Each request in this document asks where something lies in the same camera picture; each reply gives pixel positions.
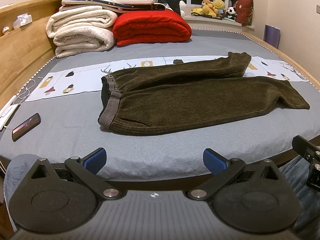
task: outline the corduroy pants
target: corduroy pants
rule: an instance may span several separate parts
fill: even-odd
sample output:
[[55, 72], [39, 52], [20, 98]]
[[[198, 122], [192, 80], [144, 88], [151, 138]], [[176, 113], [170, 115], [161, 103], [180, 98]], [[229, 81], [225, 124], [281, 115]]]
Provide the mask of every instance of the corduroy pants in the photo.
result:
[[265, 115], [277, 101], [310, 108], [288, 81], [243, 77], [250, 60], [247, 53], [230, 52], [227, 58], [106, 75], [98, 123], [115, 133], [159, 135]]

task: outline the red cushion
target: red cushion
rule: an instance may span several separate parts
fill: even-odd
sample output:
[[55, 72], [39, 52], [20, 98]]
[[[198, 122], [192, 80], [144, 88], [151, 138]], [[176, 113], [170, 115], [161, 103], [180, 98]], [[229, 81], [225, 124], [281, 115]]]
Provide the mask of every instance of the red cushion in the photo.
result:
[[251, 25], [253, 15], [253, 0], [237, 0], [234, 4], [236, 13], [236, 22], [242, 26]]
[[117, 45], [186, 41], [192, 31], [177, 13], [165, 11], [134, 11], [120, 15], [113, 26]]

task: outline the tissue box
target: tissue box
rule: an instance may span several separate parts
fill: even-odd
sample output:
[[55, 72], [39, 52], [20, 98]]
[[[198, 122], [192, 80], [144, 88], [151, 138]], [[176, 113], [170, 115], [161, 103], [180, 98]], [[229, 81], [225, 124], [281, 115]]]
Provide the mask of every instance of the tissue box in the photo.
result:
[[23, 25], [26, 25], [28, 23], [32, 22], [32, 17], [30, 14], [24, 13], [21, 14], [19, 16], [17, 16], [17, 19], [15, 20], [15, 22], [12, 24], [14, 29], [17, 29]]

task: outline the metal screw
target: metal screw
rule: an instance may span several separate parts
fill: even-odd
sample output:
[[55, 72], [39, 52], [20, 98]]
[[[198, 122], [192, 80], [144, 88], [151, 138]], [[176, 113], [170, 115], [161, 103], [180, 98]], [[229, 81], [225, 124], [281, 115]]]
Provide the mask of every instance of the metal screw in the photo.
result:
[[108, 188], [108, 189], [103, 191], [103, 194], [106, 197], [116, 197], [116, 196], [119, 195], [119, 191], [116, 190], [115, 188]]
[[190, 195], [196, 198], [202, 198], [207, 195], [207, 193], [202, 189], [195, 189], [190, 192]]

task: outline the power strip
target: power strip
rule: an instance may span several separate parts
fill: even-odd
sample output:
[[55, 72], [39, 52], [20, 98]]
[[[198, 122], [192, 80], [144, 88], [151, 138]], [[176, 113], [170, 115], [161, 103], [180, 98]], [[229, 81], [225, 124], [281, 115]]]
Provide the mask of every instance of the power strip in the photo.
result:
[[14, 100], [16, 100], [16, 98], [17, 98], [16, 95], [14, 95], [12, 98], [10, 98], [10, 100], [0, 110], [0, 116], [2, 116], [2, 114], [9, 108], [9, 106], [14, 102]]
[[15, 111], [15, 109], [18, 107], [19, 104], [12, 105], [10, 110], [7, 112], [7, 114], [4, 117], [0, 117], [0, 131], [2, 131], [5, 123], [8, 121], [12, 113]]

